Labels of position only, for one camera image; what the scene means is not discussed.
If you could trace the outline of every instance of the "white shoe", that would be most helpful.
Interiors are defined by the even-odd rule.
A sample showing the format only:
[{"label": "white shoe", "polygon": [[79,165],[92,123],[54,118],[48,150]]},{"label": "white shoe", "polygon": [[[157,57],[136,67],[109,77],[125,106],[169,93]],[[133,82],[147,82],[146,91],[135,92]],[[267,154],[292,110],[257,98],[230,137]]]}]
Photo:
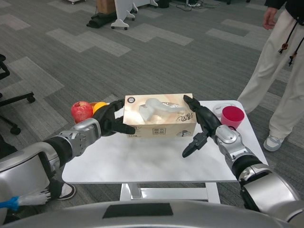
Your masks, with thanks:
[{"label": "white shoe", "polygon": [[72,198],[76,193],[76,188],[74,185],[64,183],[61,190],[61,195],[58,200],[67,200]]},{"label": "white shoe", "polygon": [[277,151],[281,145],[282,145],[282,142],[284,141],[285,138],[283,139],[279,139],[279,138],[276,138],[274,136],[271,136],[269,135],[268,138],[265,140],[264,142],[264,148],[268,151]]}]

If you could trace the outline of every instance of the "red apple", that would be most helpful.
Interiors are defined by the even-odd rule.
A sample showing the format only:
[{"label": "red apple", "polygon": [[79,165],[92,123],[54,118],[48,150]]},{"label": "red apple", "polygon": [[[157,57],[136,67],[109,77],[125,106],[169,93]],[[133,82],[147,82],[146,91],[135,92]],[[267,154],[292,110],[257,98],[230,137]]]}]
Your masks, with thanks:
[{"label": "red apple", "polygon": [[93,108],[90,103],[86,101],[79,101],[73,104],[71,109],[72,116],[75,123],[79,123],[93,116]]}]

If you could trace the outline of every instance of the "gray carpet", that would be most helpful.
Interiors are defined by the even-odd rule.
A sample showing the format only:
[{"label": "gray carpet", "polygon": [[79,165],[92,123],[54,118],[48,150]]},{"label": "gray carpet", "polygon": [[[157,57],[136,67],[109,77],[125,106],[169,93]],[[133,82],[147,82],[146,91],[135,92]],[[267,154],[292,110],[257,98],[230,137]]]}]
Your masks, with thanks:
[{"label": "gray carpet", "polygon": [[[95,1],[71,5],[65,0],[0,0],[0,53],[11,76],[1,80],[5,98],[33,90],[37,101],[1,108],[22,128],[18,136],[6,124],[0,133],[18,149],[73,125],[71,105],[79,100],[112,101],[133,94],[193,93],[199,100],[236,100],[248,82],[270,32],[261,28],[263,0],[233,0],[220,8],[184,12],[145,8],[128,31],[86,27]],[[291,67],[286,66],[249,118],[259,142],[278,104]],[[304,196],[304,120],[282,148],[265,156]],[[199,187],[202,184],[163,184]],[[242,207],[237,183],[218,183],[223,204]],[[120,185],[77,185],[67,201],[41,211],[119,200]]]}]

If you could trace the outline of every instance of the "white stand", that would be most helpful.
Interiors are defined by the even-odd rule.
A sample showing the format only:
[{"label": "white stand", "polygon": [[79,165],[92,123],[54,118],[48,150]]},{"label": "white stand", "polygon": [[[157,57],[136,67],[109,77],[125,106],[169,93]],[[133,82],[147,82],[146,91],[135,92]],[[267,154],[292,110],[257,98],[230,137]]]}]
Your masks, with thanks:
[{"label": "white stand", "polygon": [[150,5],[158,7],[158,4],[155,0],[150,0]]},{"label": "white stand", "polygon": [[135,20],[135,16],[130,13],[133,9],[132,0],[115,0],[117,20],[111,24],[111,28],[123,27],[124,30],[127,30],[130,26],[127,23],[124,23],[126,18],[131,18]]},{"label": "white stand", "polygon": [[70,1],[71,3],[72,3],[72,5],[74,5],[75,4],[75,2],[77,2],[77,1],[81,1],[81,0],[68,0],[68,1]]},{"label": "white stand", "polygon": [[218,203],[219,192],[216,183],[205,183],[205,188],[140,188],[137,183],[122,184],[120,201],[129,200],[207,200]]},{"label": "white stand", "polygon": [[134,3],[134,2],[133,2],[133,10],[134,10],[135,13],[138,12],[138,8],[135,6],[135,3]]},{"label": "white stand", "polygon": [[135,13],[138,12],[138,7],[143,5],[153,5],[158,7],[155,0],[115,0],[117,20],[111,24],[111,28],[122,27],[124,30],[128,30],[130,27],[127,23],[124,23],[126,18],[135,20],[135,16],[130,13],[133,9]]}]

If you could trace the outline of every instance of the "chair leg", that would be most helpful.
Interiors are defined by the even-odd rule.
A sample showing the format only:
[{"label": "chair leg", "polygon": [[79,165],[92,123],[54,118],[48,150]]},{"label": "chair leg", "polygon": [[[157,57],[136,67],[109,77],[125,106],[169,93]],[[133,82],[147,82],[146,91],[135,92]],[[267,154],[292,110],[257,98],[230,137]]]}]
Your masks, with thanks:
[{"label": "chair leg", "polygon": [[8,118],[0,115],[0,119],[3,120],[4,122],[6,122],[8,125],[10,125],[12,128],[10,129],[10,133],[12,134],[20,134],[21,129],[18,128],[18,125],[15,124],[14,122],[12,122],[11,120],[9,120]]},{"label": "chair leg", "polygon": [[28,102],[32,103],[35,101],[35,98],[34,98],[34,93],[33,92],[30,92],[30,93],[27,93],[27,94],[23,94],[23,95],[20,95],[20,96],[16,96],[16,97],[13,97],[13,98],[10,98],[10,99],[7,99],[5,101],[0,101],[0,107],[2,106],[5,106],[5,105],[9,105],[11,103],[14,103],[14,102],[17,102],[17,101],[20,101],[20,100],[23,100],[23,99],[27,99]]}]

